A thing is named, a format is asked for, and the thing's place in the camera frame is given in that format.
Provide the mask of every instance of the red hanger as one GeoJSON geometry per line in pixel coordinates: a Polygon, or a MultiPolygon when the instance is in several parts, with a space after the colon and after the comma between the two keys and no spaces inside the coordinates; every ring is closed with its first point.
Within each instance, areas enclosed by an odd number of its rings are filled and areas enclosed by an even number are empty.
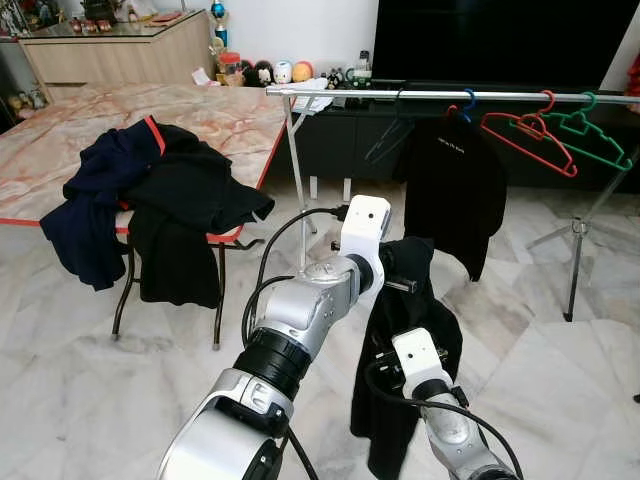
{"type": "Polygon", "coordinates": [[[551,134],[551,132],[549,132],[549,130],[547,130],[547,125],[544,123],[544,120],[540,116],[541,114],[546,113],[553,108],[553,105],[556,103],[556,97],[551,90],[543,90],[542,93],[546,93],[547,95],[549,95],[549,105],[547,105],[545,108],[541,108],[536,113],[527,113],[526,115],[522,115],[521,117],[517,115],[512,115],[510,113],[499,113],[499,112],[486,113],[482,117],[482,122],[480,122],[480,127],[482,127],[483,130],[485,130],[486,132],[489,132],[494,137],[497,137],[507,145],[511,145],[516,150],[526,155],[529,155],[531,158],[539,161],[540,163],[551,168],[552,170],[555,170],[556,172],[561,173],[566,177],[573,178],[578,174],[578,167],[573,163],[573,157],[571,156],[571,153],[569,153],[569,151],[565,148],[562,142],[560,142],[555,136],[551,134]],[[523,146],[518,145],[514,141],[504,137],[502,134],[494,130],[491,130],[491,128],[487,125],[487,119],[490,119],[490,118],[506,118],[509,120],[510,125],[517,128],[521,132],[526,133],[527,135],[529,135],[530,137],[532,137],[537,141],[542,141],[545,139],[545,137],[547,137],[553,143],[556,144],[556,146],[562,152],[564,157],[566,157],[567,161],[564,167],[560,167],[555,163],[550,162],[549,160],[546,160],[533,152],[530,152],[523,146]]]}

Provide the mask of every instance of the marble tabletop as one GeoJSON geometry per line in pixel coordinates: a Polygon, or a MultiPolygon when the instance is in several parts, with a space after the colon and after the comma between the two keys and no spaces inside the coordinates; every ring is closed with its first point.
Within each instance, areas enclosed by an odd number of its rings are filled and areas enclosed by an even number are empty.
{"type": "MultiPolygon", "coordinates": [[[[109,128],[153,115],[190,130],[229,158],[232,175],[259,188],[282,134],[280,99],[258,88],[191,85],[88,85],[0,135],[0,224],[37,226],[60,205],[79,153],[109,128]]],[[[126,229],[129,216],[116,226],[126,229]]],[[[220,237],[226,241],[239,230],[220,237]]]]}

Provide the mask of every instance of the white wall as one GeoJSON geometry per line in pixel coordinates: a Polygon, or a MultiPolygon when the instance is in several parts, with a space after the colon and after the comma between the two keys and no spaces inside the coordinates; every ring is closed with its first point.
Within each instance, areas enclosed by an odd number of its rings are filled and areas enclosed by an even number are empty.
{"type": "MultiPolygon", "coordinates": [[[[79,0],[59,0],[68,14],[79,0]]],[[[180,8],[180,0],[153,0],[160,9],[180,8]]],[[[211,0],[185,0],[188,8],[211,7],[211,0]]],[[[373,51],[378,0],[225,0],[230,12],[229,46],[242,58],[297,62],[316,71],[350,65],[360,50],[373,51]]],[[[601,88],[623,90],[627,70],[640,51],[640,6],[601,88]]]]}

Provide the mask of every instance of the wooden cabinet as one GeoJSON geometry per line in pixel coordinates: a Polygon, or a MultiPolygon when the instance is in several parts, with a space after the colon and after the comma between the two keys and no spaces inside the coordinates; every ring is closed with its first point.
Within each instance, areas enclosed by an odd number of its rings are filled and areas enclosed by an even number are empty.
{"type": "Polygon", "coordinates": [[[209,19],[204,10],[164,28],[116,24],[107,34],[73,34],[68,25],[20,40],[51,102],[85,83],[188,83],[204,67],[212,74],[209,19]]]}

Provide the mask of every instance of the black cable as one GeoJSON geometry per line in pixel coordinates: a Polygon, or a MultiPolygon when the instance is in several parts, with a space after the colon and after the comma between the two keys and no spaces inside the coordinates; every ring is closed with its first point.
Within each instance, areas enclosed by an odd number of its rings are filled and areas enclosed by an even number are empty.
{"type": "MultiPolygon", "coordinates": [[[[298,215],[296,215],[295,217],[293,217],[292,219],[290,219],[287,223],[285,223],[282,227],[280,227],[278,229],[278,231],[276,231],[276,233],[274,233],[272,235],[272,237],[269,239],[269,242],[267,242],[267,245],[264,247],[264,252],[262,253],[262,260],[260,261],[260,268],[258,269],[258,279],[256,281],[256,290],[258,288],[260,288],[260,284],[262,283],[262,279],[264,277],[264,270],[265,267],[267,265],[267,259],[269,258],[269,252],[271,251],[271,247],[273,246],[273,244],[276,242],[276,240],[278,239],[278,237],[280,235],[282,235],[282,233],[289,228],[291,225],[293,225],[294,223],[296,223],[298,220],[300,220],[301,218],[307,217],[309,215],[313,215],[314,213],[331,213],[335,216],[338,217],[338,220],[340,221],[344,221],[344,218],[347,215],[347,210],[349,209],[348,205],[341,205],[339,207],[335,207],[335,208],[312,208],[311,210],[306,210],[302,213],[299,213],[298,215]]],[[[255,306],[253,306],[251,308],[251,320],[253,323],[253,320],[255,319],[256,316],[256,308],[255,306]]]]}
{"type": "Polygon", "coordinates": [[[247,300],[247,304],[244,307],[244,313],[242,314],[242,326],[240,327],[241,333],[242,333],[242,345],[244,345],[245,347],[247,346],[247,343],[249,343],[249,326],[248,326],[248,319],[249,319],[249,312],[251,311],[251,307],[253,307],[254,305],[256,305],[258,303],[258,297],[260,296],[260,292],[262,292],[262,290],[264,290],[265,288],[267,288],[269,285],[272,285],[276,282],[281,282],[282,280],[290,280],[293,278],[293,275],[280,275],[278,277],[273,277],[270,278],[269,280],[267,280],[264,283],[261,283],[258,288],[256,288],[253,293],[251,294],[251,296],[249,297],[249,300],[247,300]]]}
{"type": "Polygon", "coordinates": [[[319,480],[318,474],[313,469],[313,465],[311,465],[311,460],[309,460],[309,457],[307,457],[307,453],[304,451],[304,448],[302,448],[302,445],[300,445],[300,442],[298,441],[298,438],[293,433],[293,430],[291,430],[291,427],[287,427],[287,437],[289,437],[289,440],[291,440],[291,445],[293,445],[293,449],[298,454],[298,457],[300,457],[302,466],[307,472],[307,475],[309,475],[309,478],[311,480],[319,480]]]}
{"type": "Polygon", "coordinates": [[[480,425],[481,427],[484,427],[486,430],[491,432],[491,434],[498,439],[498,441],[502,444],[502,446],[506,450],[507,455],[509,455],[509,459],[513,464],[513,469],[515,470],[516,476],[520,480],[524,479],[524,476],[522,475],[522,469],[520,468],[520,462],[518,462],[518,458],[516,457],[516,454],[511,448],[511,445],[509,445],[509,442],[507,442],[507,440],[500,434],[500,432],[498,432],[498,430],[496,430],[490,423],[474,415],[468,410],[465,410],[464,408],[456,407],[454,405],[449,405],[448,403],[431,402],[427,400],[408,400],[406,398],[396,397],[395,395],[391,395],[383,391],[373,381],[373,370],[376,368],[376,366],[380,366],[380,365],[381,365],[380,362],[374,360],[369,365],[367,365],[367,368],[364,371],[364,376],[365,376],[367,385],[369,386],[369,388],[371,389],[374,395],[386,400],[387,402],[398,403],[401,405],[411,405],[413,407],[426,407],[426,408],[441,408],[443,410],[449,410],[451,412],[459,413],[460,415],[467,417],[470,420],[473,420],[478,425],[480,425]]]}

